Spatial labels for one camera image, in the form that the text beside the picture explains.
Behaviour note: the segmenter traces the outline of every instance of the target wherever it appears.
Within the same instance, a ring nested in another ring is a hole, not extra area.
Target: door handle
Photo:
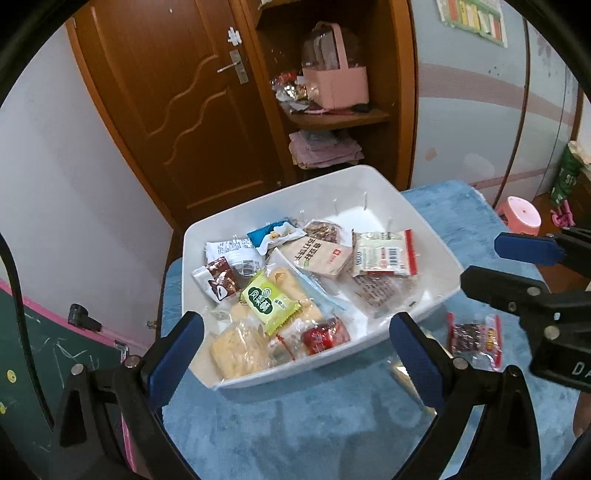
[[[244,64],[242,63],[242,57],[240,56],[240,52],[238,50],[231,50],[230,59],[232,60],[232,63],[230,65],[226,65],[221,69],[217,69],[216,72],[225,72],[226,70],[229,70],[232,67],[234,67],[234,69],[236,70],[236,74],[238,75],[238,79],[240,80],[240,83],[248,83],[248,75],[246,73],[246,68],[244,68]]]

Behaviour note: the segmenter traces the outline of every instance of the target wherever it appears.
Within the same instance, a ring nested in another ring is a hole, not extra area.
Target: blue gripper pad
[[[496,237],[495,252],[501,258],[534,265],[556,265],[564,258],[564,249],[553,238],[515,233]]]
[[[390,341],[404,364],[421,400],[427,407],[441,411],[445,405],[444,379],[436,363],[426,350],[421,329],[406,312],[397,313],[390,320]]]
[[[204,332],[201,315],[187,312],[172,331],[154,342],[144,355],[141,378],[152,412],[167,405],[172,398],[203,342]]]

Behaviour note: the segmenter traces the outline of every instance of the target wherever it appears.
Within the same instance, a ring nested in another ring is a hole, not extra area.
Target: pink plastic stool
[[[540,214],[527,200],[508,197],[496,212],[498,215],[505,216],[505,224],[513,233],[527,233],[536,236],[540,231],[542,224]]]

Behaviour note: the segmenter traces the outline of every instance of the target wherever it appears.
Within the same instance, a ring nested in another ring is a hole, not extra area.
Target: blue plush blanket
[[[480,265],[539,279],[530,264],[500,259],[493,249],[505,226],[480,194],[459,181],[404,192],[464,267]],[[162,333],[181,314],[181,260],[167,273]],[[490,308],[459,293],[423,323],[446,337],[446,310],[464,318]],[[540,432],[543,478],[570,449],[577,392],[534,378],[516,317],[501,313],[504,365],[525,373]],[[390,377],[388,342],[286,380],[240,390],[211,391],[187,371],[163,408],[168,434],[203,480],[391,479],[430,419]],[[442,478],[461,465],[480,411],[472,413]]]

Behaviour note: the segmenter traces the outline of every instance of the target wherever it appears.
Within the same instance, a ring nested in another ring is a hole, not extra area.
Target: white plastic bin
[[[183,245],[183,314],[214,306],[191,277],[191,272],[205,263],[206,242],[224,241],[234,235],[246,237],[267,223],[285,217],[301,218],[302,211],[307,219],[336,220],[344,231],[386,231],[388,222],[390,231],[411,228],[420,288],[424,289],[422,299],[409,311],[415,321],[423,320],[460,288],[462,266],[429,224],[374,168],[356,166],[270,193],[189,227]],[[212,336],[206,332],[189,368],[209,388],[250,387],[326,365],[387,338],[388,324],[383,323],[344,345],[222,382],[209,355]]]

